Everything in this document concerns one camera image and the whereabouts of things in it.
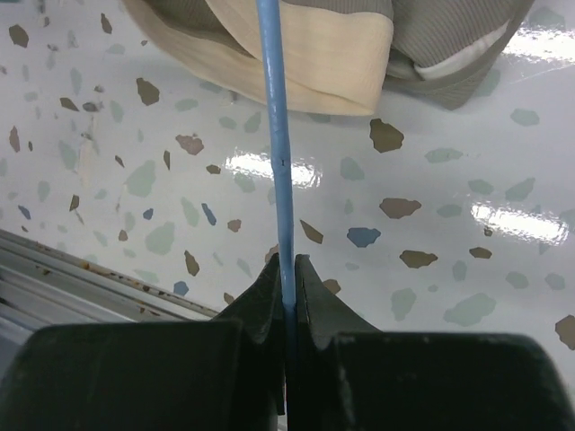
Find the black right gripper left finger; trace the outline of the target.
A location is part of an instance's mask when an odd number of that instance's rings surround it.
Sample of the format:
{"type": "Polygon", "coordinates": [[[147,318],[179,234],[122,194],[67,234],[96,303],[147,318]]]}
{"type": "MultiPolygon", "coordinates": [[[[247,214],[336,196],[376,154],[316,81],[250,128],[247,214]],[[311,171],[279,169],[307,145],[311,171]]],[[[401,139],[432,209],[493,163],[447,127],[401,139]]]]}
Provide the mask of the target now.
{"type": "Polygon", "coordinates": [[[221,312],[59,251],[1,255],[4,430],[274,430],[279,260],[221,312]]]}

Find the grey beige underwear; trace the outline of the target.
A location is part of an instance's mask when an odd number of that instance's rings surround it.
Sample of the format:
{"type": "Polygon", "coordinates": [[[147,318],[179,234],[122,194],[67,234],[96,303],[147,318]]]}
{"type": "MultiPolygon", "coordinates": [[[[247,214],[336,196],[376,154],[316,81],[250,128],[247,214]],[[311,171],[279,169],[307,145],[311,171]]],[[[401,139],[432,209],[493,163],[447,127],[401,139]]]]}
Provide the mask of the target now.
{"type": "MultiPolygon", "coordinates": [[[[159,49],[198,78],[265,100],[253,1],[127,1],[159,49]]],[[[367,116],[390,83],[454,110],[464,105],[531,8],[528,1],[283,1],[290,110],[367,116]]]]}

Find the blue wire hanger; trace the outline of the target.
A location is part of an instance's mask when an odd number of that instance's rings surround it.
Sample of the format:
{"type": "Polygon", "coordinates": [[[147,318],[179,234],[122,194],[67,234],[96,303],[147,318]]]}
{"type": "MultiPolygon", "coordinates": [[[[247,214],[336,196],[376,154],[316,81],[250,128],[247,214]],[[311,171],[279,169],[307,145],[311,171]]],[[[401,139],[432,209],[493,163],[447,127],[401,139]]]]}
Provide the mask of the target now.
{"type": "Polygon", "coordinates": [[[256,4],[270,124],[270,159],[277,207],[279,270],[286,334],[287,428],[296,430],[298,429],[298,381],[296,370],[297,318],[294,208],[280,8],[278,1],[260,0],[256,4]]]}

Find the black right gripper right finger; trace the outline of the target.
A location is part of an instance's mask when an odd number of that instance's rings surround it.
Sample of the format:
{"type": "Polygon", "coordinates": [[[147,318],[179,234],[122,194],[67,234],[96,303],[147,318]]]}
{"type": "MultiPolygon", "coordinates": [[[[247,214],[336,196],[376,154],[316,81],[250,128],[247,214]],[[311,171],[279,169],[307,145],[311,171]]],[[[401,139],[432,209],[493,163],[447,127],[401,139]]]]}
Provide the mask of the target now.
{"type": "Polygon", "coordinates": [[[334,295],[296,257],[297,382],[291,430],[571,430],[551,358],[506,333],[390,332],[334,295]]]}

